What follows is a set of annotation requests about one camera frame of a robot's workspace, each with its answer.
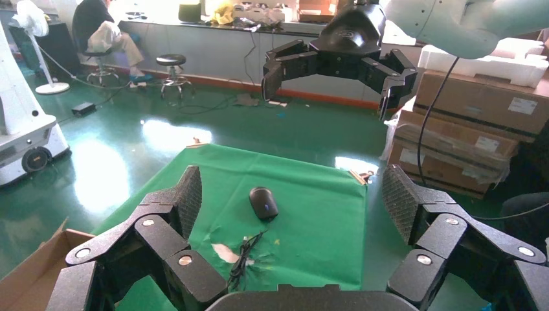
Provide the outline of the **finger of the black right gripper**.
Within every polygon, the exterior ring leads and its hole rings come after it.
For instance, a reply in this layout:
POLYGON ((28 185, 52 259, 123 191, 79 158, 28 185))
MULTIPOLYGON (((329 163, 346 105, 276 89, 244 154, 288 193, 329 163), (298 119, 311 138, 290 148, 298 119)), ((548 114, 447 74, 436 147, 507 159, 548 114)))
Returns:
POLYGON ((417 75, 414 64, 399 49, 378 59, 362 58, 359 65, 359 80, 381 96, 377 109, 381 121, 388 110, 399 106, 402 97, 411 94, 417 75))
POLYGON ((295 40, 268 51, 263 65, 262 98, 271 100, 282 82, 317 73, 318 52, 302 40, 295 40))

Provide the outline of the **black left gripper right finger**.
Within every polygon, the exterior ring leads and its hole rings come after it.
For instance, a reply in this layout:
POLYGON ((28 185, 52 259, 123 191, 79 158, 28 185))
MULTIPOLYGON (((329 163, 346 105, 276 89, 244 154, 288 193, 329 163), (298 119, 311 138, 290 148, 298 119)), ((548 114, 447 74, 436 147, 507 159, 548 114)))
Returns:
POLYGON ((388 292, 426 310, 453 274, 494 310, 548 309, 548 264, 540 249, 475 220, 448 193, 415 184, 397 165, 384 170, 382 192, 412 247, 388 292))

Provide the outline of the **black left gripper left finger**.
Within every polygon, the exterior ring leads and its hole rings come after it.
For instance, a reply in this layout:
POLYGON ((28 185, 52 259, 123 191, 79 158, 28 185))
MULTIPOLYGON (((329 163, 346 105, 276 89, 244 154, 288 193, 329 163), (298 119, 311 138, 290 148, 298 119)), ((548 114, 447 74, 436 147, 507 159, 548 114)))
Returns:
POLYGON ((66 255, 48 310, 114 310, 150 277, 178 310, 206 310, 228 292, 226 280, 197 251, 190 233, 202 203, 200 169, 145 195, 130 216, 66 255))

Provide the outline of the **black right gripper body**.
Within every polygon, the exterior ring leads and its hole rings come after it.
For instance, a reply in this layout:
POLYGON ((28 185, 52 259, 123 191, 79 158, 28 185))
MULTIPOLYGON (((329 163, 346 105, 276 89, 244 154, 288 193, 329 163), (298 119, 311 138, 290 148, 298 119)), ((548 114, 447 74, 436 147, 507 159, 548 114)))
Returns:
POLYGON ((317 53, 316 73, 365 79, 368 68, 363 59, 379 59, 385 25, 386 16, 381 5, 346 5, 309 44, 310 51, 317 53))

